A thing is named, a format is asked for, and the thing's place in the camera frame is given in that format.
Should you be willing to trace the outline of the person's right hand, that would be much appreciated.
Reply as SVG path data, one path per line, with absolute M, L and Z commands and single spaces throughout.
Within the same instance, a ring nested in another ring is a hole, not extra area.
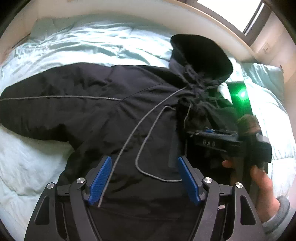
M 250 169 L 252 181 L 258 186 L 258 194 L 255 208 L 262 223 L 274 217 L 279 208 L 280 202 L 274 196 L 273 182 L 262 169 L 256 165 Z

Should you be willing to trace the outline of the grey sleeve right forearm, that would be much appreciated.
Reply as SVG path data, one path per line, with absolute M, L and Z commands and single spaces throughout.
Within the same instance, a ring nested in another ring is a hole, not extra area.
M 287 219 L 290 212 L 290 202 L 285 196 L 279 196 L 276 199 L 280 203 L 279 210 L 273 217 L 262 224 L 263 230 L 266 234 L 270 234 L 277 230 L 278 227 Z

